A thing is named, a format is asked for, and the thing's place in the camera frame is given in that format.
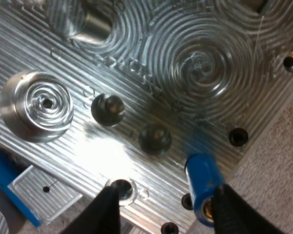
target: aluminum plate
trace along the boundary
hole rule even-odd
[[[150,233],[166,222],[185,233],[195,217],[181,205],[188,192],[184,164],[214,154],[230,176],[293,97],[293,0],[275,0],[259,16],[231,0],[98,0],[113,29],[101,45],[63,40],[51,32],[40,5],[0,0],[0,91],[14,74],[34,69],[65,84],[74,119],[47,144],[20,140],[0,116],[0,145],[84,195],[110,179],[130,178],[136,199],[122,216]],[[115,127],[91,116],[94,97],[118,95],[126,115]],[[168,127],[172,145],[148,156],[139,145],[147,124]],[[240,148],[234,127],[248,131]]]

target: blue cylinder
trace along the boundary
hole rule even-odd
[[[213,197],[217,186],[224,184],[225,180],[213,156],[196,154],[186,162],[193,209],[197,219],[208,227],[213,227],[214,222],[204,214],[204,203]]]

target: center hole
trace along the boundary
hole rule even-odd
[[[133,188],[131,184],[127,180],[124,180],[124,179],[115,180],[113,183],[111,183],[111,186],[118,189],[120,201],[127,200],[128,198],[131,197],[133,193]]]
[[[45,100],[43,100],[42,105],[45,109],[50,109],[53,106],[53,102],[46,98]]]

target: cylindrical metal part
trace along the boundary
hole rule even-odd
[[[0,111],[6,126],[23,140],[42,143],[61,137],[73,120],[73,101],[58,79],[26,71],[3,87]]]
[[[186,162],[186,174],[195,215],[202,224],[212,227],[210,199],[215,188],[225,183],[215,158],[208,154],[191,156]]]
[[[51,29],[66,39],[100,44],[112,31],[110,19],[82,0],[47,0],[44,9]]]

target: milled surface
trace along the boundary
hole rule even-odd
[[[293,234],[293,101],[230,185],[275,226]],[[88,204],[82,198],[49,226],[36,230],[26,223],[20,234],[59,233]],[[214,231],[195,222],[189,234],[214,234]]]
[[[39,7],[0,2],[0,91],[17,72],[46,71],[68,88],[75,113],[66,134],[48,144],[20,141],[0,116],[0,145],[91,197],[109,179],[130,177],[138,196],[122,215],[150,232],[173,221],[184,233],[193,222],[181,205],[189,155],[214,154],[229,176],[293,97],[293,74],[282,64],[293,51],[293,0],[276,0],[264,18],[234,1],[102,0],[114,28],[99,46],[58,37]],[[102,93],[126,106],[116,127],[91,117]],[[154,122],[172,135],[159,157],[138,142]],[[242,148],[229,144],[234,127],[249,133]]]

